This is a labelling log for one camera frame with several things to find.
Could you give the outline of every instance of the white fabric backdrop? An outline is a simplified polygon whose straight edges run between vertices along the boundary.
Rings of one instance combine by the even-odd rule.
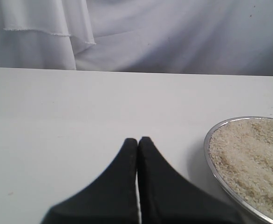
[[[0,4],[0,67],[273,75],[273,0],[32,2]]]

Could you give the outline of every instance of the rice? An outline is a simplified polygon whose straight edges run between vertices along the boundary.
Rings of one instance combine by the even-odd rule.
[[[209,150],[224,181],[273,219],[273,119],[230,122],[214,132]]]

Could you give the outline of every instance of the metal bowl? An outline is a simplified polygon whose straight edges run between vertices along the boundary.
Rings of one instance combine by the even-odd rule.
[[[263,221],[268,224],[273,224],[273,219],[269,218],[268,216],[264,215],[263,213],[259,212],[256,210],[254,207],[252,207],[250,204],[248,204],[246,201],[244,201],[237,193],[235,193],[229,186],[228,184],[223,180],[223,178],[219,175],[218,171],[216,170],[215,165],[213,164],[211,157],[209,155],[209,144],[211,137],[213,133],[219,129],[221,126],[226,125],[228,123],[231,123],[233,121],[237,120],[245,120],[245,119],[265,119],[266,117],[239,117],[239,118],[232,118],[228,120],[224,120],[217,125],[215,125],[211,130],[208,132],[208,134],[205,137],[204,140],[204,151],[205,151],[205,157],[207,160],[207,163],[213,172],[213,175],[221,185],[221,187],[225,190],[225,192],[237,203],[239,204],[242,208],[244,208],[249,214],[253,215],[256,217],[258,220]]]

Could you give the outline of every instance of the white table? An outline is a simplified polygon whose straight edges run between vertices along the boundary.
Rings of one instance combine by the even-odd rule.
[[[0,224],[38,224],[91,183],[127,137],[229,202],[203,141],[216,123],[273,117],[273,77],[0,68]]]

